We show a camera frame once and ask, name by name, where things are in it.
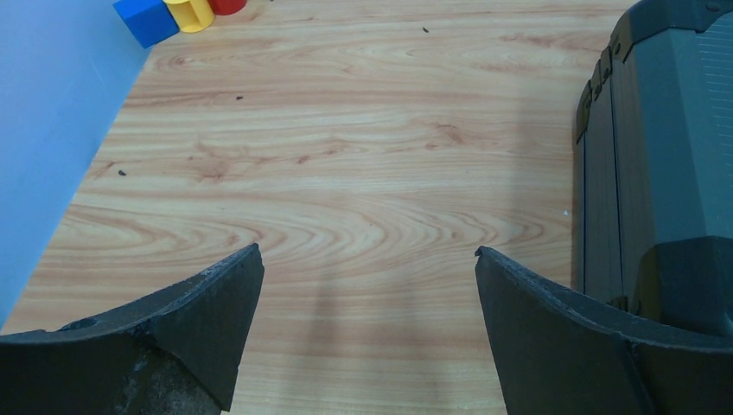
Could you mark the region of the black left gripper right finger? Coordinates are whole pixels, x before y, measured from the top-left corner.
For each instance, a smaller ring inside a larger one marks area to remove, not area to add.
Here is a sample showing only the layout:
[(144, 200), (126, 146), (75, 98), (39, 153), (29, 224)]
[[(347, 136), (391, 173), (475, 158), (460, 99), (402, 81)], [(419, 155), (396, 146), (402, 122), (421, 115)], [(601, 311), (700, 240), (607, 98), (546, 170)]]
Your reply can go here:
[(732, 342), (601, 303), (491, 247), (475, 277), (511, 414), (729, 414)]

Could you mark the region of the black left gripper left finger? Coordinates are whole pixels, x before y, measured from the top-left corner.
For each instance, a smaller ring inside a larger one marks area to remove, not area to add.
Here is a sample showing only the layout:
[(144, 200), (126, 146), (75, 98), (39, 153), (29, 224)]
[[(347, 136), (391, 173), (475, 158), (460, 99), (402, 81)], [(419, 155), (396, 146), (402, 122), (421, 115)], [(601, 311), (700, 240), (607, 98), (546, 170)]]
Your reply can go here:
[(219, 414), (265, 269), (257, 245), (56, 331), (1, 338), (4, 414)]

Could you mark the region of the black poker set case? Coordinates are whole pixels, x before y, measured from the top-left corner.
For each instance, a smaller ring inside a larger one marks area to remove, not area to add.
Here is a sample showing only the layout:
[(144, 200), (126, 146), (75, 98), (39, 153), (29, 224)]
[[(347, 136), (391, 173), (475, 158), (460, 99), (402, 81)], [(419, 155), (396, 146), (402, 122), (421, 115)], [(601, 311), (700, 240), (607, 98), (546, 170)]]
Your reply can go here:
[(640, 1), (577, 104), (571, 285), (732, 335), (732, 4)]

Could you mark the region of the colourful round toy blocks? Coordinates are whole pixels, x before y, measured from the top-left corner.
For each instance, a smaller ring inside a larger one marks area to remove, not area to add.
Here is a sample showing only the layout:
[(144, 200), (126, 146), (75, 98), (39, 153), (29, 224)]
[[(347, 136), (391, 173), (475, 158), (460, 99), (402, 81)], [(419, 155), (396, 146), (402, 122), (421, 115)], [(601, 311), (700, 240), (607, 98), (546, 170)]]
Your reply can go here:
[(113, 8), (143, 48), (210, 27), (216, 16), (241, 11), (247, 0), (122, 0)]

